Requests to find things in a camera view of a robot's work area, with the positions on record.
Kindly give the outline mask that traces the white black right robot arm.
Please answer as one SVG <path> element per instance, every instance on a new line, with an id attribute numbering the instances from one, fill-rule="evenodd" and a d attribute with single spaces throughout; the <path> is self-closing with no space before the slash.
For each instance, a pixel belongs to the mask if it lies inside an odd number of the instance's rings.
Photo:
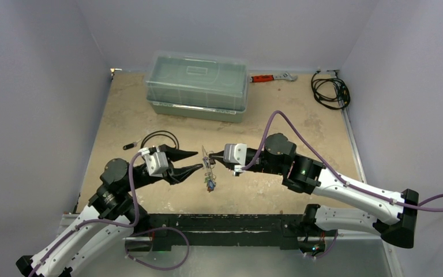
<path id="1" fill-rule="evenodd" d="M 348 208 L 329 208 L 309 204 L 301 219 L 302 230 L 309 235 L 322 231 L 352 230 L 379 236 L 383 241 L 404 249 L 414 247 L 418 192 L 406 189 L 394 192 L 370 186 L 333 173 L 322 162 L 300 155 L 296 144 L 276 133 L 270 135 L 262 151 L 245 144 L 226 144 L 224 150 L 208 156 L 241 174 L 243 166 L 255 160 L 249 171 L 279 175 L 282 185 L 296 193 L 314 194 L 347 204 Z"/>

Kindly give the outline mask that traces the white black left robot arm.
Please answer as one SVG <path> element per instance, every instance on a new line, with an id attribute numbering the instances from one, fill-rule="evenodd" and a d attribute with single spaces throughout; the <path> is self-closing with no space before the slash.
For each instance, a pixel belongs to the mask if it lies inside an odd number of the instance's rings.
<path id="1" fill-rule="evenodd" d="M 100 176 L 102 184 L 75 221 L 40 252 L 20 257 L 18 270 L 23 276 L 71 276 L 72 258 L 76 254 L 86 258 L 82 248 L 100 233 L 107 238 L 144 235 L 152 227 L 151 217 L 138 203 L 136 189 L 158 181 L 170 185 L 185 181 L 202 164 L 176 169 L 173 163 L 197 154 L 163 144 L 140 149 L 131 161 L 110 160 Z"/>

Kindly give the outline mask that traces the metal keyring plate with keys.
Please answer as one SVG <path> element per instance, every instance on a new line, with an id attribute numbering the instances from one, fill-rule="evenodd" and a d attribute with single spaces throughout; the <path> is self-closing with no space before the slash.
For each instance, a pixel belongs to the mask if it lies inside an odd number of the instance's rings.
<path id="1" fill-rule="evenodd" d="M 207 191 L 212 192 L 216 187 L 216 176 L 213 173 L 213 168 L 216 162 L 209 157 L 209 152 L 204 148 L 204 146 L 201 147 L 201 150 L 202 150 L 202 161 L 206 171 L 204 181 L 207 187 Z"/>

